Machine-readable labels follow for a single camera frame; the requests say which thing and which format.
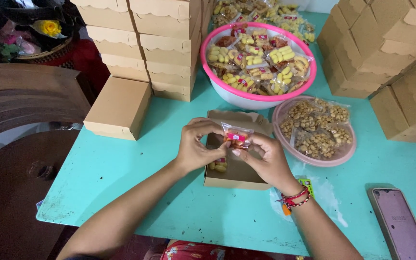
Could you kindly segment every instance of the turquoise table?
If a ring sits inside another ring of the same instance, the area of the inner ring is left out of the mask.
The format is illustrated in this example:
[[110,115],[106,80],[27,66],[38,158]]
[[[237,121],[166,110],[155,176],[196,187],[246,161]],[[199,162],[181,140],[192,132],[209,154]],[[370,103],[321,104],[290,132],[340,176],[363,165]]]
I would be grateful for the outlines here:
[[[318,32],[327,16],[305,14]],[[290,154],[286,157],[294,175],[313,179],[317,201],[365,259],[390,259],[364,185],[391,183],[400,188],[416,216],[416,144],[386,140],[367,99],[332,96],[319,48],[312,45],[311,50],[319,65],[316,80],[305,94],[351,105],[357,150],[348,162],[329,169],[304,165]],[[80,226],[173,159],[181,128],[191,118],[204,117],[211,109],[238,110],[217,95],[202,70],[193,97],[191,103],[154,97],[136,142],[96,136],[83,128],[37,219]],[[259,111],[269,119],[272,112]],[[136,233],[309,255],[294,223],[275,212],[270,200],[270,191],[204,187],[199,169],[165,195]]]

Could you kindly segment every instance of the smartphone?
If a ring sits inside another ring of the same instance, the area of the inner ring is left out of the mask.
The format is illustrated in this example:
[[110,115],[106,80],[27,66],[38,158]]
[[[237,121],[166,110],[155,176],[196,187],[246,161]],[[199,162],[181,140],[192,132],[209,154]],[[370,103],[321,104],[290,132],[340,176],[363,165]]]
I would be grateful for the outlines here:
[[401,190],[367,190],[393,260],[416,259],[416,220]]

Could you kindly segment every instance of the person's left hand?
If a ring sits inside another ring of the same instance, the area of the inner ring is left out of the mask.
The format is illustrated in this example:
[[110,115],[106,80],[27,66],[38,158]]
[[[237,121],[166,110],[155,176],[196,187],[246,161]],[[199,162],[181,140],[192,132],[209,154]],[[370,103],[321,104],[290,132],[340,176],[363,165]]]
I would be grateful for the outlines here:
[[230,142],[223,143],[219,148],[209,150],[200,139],[207,134],[223,135],[222,127],[205,117],[192,119],[182,128],[181,143],[176,156],[176,164],[182,167],[184,174],[205,166],[228,153]]

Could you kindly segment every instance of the hand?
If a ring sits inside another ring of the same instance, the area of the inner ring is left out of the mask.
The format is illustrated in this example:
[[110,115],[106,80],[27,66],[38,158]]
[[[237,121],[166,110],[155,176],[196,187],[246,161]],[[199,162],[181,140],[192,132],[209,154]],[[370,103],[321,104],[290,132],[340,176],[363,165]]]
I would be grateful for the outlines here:
[[232,152],[255,169],[265,182],[279,189],[285,196],[294,196],[303,190],[293,177],[278,140],[254,133],[252,143],[253,149],[259,153],[262,160],[242,149],[234,149]]
[[175,161],[176,165],[182,168],[184,175],[228,153],[230,142],[225,142],[213,150],[207,149],[200,142],[204,135],[210,133],[223,135],[224,131],[220,125],[205,117],[194,118],[182,128],[181,143]]

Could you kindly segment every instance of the red string bracelet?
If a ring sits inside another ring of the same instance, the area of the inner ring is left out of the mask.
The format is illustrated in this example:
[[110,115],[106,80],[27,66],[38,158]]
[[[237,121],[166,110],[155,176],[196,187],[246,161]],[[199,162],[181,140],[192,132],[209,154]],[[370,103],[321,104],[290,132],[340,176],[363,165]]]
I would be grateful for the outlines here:
[[[282,193],[282,202],[286,205],[286,207],[290,210],[292,207],[296,207],[296,206],[301,206],[304,203],[306,203],[309,198],[311,197],[311,194],[308,192],[308,189],[306,186],[304,186],[304,190],[300,193],[298,193],[297,195],[291,196],[291,197],[285,197]],[[307,192],[307,198],[305,200],[303,200],[300,203],[294,203],[293,200],[296,198],[299,198],[301,196],[303,196],[305,193]]]

